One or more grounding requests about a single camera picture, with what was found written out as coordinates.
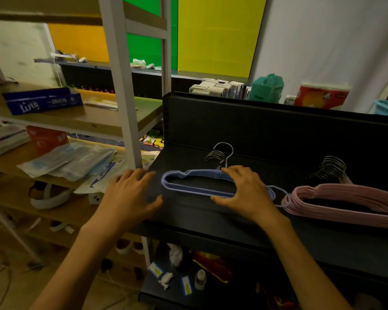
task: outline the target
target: person's left hand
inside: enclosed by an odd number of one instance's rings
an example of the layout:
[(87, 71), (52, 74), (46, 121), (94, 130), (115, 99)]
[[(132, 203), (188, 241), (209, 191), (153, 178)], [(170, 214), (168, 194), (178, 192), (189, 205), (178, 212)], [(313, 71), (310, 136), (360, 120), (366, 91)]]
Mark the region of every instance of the person's left hand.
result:
[(114, 177), (102, 202), (87, 227), (101, 234), (120, 237), (124, 232), (150, 218), (163, 204), (162, 196), (150, 204), (144, 200), (144, 193), (155, 172), (143, 169), (126, 170), (122, 176)]

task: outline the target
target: dark blue box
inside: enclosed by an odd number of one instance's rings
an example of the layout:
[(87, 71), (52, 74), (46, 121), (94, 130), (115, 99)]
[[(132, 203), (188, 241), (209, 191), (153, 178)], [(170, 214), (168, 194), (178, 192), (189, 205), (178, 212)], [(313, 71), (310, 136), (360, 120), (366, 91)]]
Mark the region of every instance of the dark blue box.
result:
[(13, 115), (82, 105), (80, 93), (72, 93), (67, 87), (3, 93), (3, 98)]

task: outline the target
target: forearm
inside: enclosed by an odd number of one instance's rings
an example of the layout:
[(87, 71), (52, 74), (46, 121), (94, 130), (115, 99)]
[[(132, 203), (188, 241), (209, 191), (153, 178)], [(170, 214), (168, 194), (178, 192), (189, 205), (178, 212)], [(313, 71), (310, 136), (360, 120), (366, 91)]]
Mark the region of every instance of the forearm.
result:
[(289, 219), (266, 232), (303, 310), (352, 309), (304, 247)]
[(96, 235), (84, 225), (68, 255), (31, 310), (81, 309), (102, 259), (114, 246), (109, 235)]

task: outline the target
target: green panel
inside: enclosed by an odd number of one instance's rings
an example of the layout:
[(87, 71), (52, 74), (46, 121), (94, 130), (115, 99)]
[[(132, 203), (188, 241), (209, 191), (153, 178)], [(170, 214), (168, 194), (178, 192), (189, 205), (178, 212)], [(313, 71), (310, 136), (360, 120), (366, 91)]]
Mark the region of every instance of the green panel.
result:
[[(124, 0), (152, 14), (160, 15), (160, 0)], [(161, 40), (128, 35), (129, 58), (145, 60), (147, 64), (161, 65)], [(178, 0), (171, 0), (171, 68), (177, 69), (178, 53)]]

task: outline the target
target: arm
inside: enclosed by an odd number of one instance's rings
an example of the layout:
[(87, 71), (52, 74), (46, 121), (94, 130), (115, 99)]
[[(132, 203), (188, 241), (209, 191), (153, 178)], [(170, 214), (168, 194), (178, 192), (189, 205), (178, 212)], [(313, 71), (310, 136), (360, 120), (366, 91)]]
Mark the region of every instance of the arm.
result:
[(243, 166), (222, 171), (234, 180), (237, 192), (230, 199), (216, 196), (211, 199), (256, 222), (267, 233), (302, 309), (352, 309), (301, 243), (290, 220), (276, 209), (259, 175)]
[(144, 192), (155, 172), (127, 170), (110, 182), (92, 218), (30, 310), (81, 309), (103, 258), (127, 230), (152, 216), (162, 197), (151, 203)]

